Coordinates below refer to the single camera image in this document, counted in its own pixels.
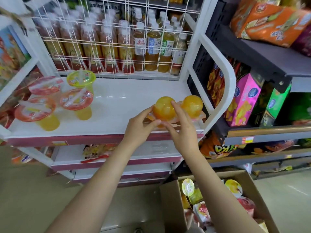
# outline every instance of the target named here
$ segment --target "floor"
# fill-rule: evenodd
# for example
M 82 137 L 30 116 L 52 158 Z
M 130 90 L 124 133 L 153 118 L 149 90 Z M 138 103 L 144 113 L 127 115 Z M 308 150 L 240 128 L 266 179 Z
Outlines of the floor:
M 46 177 L 41 164 L 13 166 L 10 153 L 0 147 L 0 232 L 42 233 L 82 186 L 60 175 Z M 281 233 L 310 232 L 310 182 L 311 170 L 255 181 Z M 136 227 L 164 232 L 158 185 L 117 189 L 102 231 L 130 233 Z

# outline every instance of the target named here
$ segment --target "pink snack box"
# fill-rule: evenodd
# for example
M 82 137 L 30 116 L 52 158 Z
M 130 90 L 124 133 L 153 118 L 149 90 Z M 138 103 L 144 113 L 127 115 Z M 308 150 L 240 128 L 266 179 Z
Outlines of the pink snack box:
M 299 35 L 291 47 L 306 56 L 311 56 L 311 24 Z
M 254 70 L 243 65 L 237 73 L 237 82 L 233 100 L 224 114 L 229 126 L 243 126 L 252 113 L 264 79 Z

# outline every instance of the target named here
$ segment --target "hand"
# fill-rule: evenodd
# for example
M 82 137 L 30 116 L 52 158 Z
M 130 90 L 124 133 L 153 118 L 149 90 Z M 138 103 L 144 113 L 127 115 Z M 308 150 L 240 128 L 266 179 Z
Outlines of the hand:
M 197 142 L 196 129 L 191 121 L 190 116 L 182 110 L 182 108 L 174 101 L 171 101 L 172 106 L 180 121 L 180 132 L 177 133 L 173 126 L 168 122 L 162 122 L 172 136 L 176 149 L 184 155 L 191 155 L 193 152 L 200 152 Z
M 152 123 L 148 124 L 146 127 L 142 124 L 143 120 L 152 111 L 153 106 L 140 112 L 134 118 L 131 118 L 125 130 L 125 134 L 122 143 L 126 143 L 133 149 L 137 149 L 138 146 L 143 144 L 149 134 L 161 123 L 161 120 L 154 120 Z

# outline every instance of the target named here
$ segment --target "price tag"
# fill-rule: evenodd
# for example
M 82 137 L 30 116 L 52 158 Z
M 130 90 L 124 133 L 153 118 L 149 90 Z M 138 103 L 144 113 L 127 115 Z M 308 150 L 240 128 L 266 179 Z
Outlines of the price tag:
M 68 145 L 66 141 L 52 141 L 53 145 L 58 146 L 58 145 Z
M 254 137 L 253 136 L 242 137 L 242 144 L 253 143 L 253 141 L 254 141 Z

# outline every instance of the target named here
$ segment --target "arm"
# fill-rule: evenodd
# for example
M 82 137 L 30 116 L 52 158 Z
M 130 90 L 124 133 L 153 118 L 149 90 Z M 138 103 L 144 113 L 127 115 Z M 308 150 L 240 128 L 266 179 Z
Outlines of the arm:
M 262 229 L 247 214 L 201 154 L 197 144 L 196 129 L 189 115 L 173 101 L 172 105 L 180 120 L 180 132 L 177 133 L 169 123 L 162 123 L 170 132 L 177 150 L 192 171 L 216 231 L 218 233 L 262 233 Z
M 57 216 L 46 233 L 99 232 L 122 173 L 134 151 L 161 123 L 155 120 L 144 127 L 142 121 L 152 107 L 131 118 L 124 138 L 91 180 Z

